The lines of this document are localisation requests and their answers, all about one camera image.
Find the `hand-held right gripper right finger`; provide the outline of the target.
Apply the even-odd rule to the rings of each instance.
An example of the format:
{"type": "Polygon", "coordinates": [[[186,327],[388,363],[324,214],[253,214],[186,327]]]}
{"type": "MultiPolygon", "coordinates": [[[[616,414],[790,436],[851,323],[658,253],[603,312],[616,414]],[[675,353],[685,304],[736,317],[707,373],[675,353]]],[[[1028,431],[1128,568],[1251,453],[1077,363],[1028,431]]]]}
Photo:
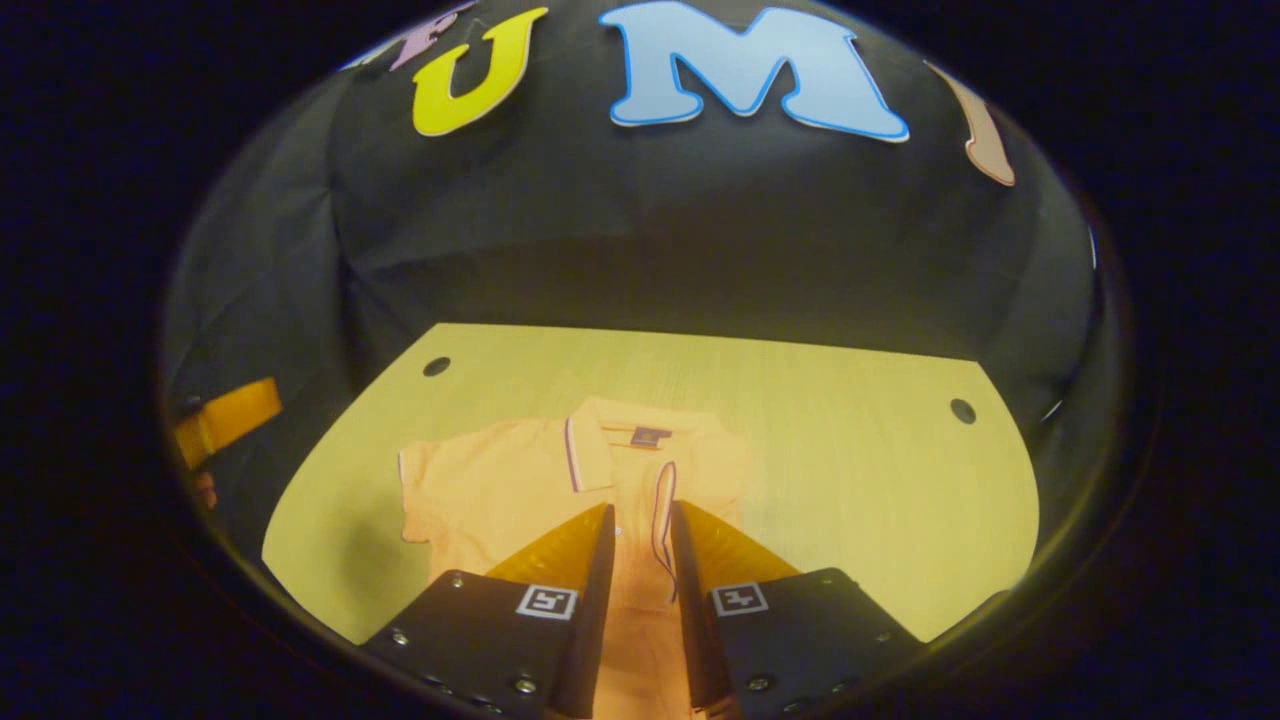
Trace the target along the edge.
{"type": "Polygon", "coordinates": [[[687,683],[705,720],[835,720],[924,652],[837,568],[799,570],[687,500],[669,529],[687,683]]]}

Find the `black backdrop cloth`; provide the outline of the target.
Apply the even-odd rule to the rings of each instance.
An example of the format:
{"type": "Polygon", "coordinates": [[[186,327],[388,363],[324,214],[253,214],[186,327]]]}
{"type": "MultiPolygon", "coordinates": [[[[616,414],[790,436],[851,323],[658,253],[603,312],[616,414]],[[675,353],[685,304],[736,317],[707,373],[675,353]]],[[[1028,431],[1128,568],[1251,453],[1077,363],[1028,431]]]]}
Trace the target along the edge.
{"type": "Polygon", "coordinates": [[[175,266],[163,388],[271,377],[212,462],[259,555],[305,455],[442,322],[833,345],[978,363],[1048,539],[1114,348],[1100,233],[991,101],[805,0],[479,0],[298,94],[229,161],[175,266]]]}

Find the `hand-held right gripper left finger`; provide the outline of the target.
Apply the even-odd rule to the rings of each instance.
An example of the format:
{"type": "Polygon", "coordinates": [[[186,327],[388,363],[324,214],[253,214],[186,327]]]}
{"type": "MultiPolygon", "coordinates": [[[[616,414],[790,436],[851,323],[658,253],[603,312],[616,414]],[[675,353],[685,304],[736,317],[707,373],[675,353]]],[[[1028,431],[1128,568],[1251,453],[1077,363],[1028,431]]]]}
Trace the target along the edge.
{"type": "Polygon", "coordinates": [[[364,648],[472,720],[591,720],[614,529],[598,503],[489,571],[447,570],[364,648]]]}

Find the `orange T-shirt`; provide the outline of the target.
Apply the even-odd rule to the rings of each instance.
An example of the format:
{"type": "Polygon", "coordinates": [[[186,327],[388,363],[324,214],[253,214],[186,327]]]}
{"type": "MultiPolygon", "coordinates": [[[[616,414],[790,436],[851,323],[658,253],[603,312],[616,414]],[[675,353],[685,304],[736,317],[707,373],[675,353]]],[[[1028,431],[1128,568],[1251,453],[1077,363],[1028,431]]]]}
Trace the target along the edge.
{"type": "Polygon", "coordinates": [[[614,507],[614,566],[594,720],[695,720],[671,509],[732,527],[759,479],[754,452],[712,413],[586,398],[566,416],[499,421],[399,451],[404,541],[430,578],[492,570],[596,505],[614,507]]]}

